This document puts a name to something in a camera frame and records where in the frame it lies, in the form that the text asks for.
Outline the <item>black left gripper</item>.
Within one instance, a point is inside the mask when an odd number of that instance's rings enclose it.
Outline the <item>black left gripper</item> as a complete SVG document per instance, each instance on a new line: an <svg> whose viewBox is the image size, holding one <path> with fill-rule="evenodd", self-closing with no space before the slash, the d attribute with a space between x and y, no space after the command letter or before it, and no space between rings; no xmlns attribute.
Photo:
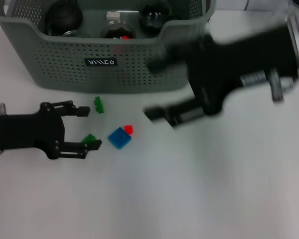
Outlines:
<svg viewBox="0 0 299 239"><path fill-rule="evenodd" d="M102 141L64 142L65 127L61 117L87 117L90 107L76 107L72 100L42 102L41 109L29 115L0 116L0 151L38 148L49 159L85 159L89 151L98 150Z"/></svg>

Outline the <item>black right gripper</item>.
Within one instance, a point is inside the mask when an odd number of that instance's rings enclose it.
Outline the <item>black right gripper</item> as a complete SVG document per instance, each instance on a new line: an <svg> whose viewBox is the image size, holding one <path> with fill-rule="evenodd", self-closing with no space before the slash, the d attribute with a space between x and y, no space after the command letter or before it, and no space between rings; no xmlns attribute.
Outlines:
<svg viewBox="0 0 299 239"><path fill-rule="evenodd" d="M150 121L166 120L171 127L222 111L225 98L243 87L242 76L276 70L281 77L295 77L296 54L286 24L228 44L200 35L166 47L165 53L146 63L151 73L185 63L195 98L167 106L144 109Z"/></svg>

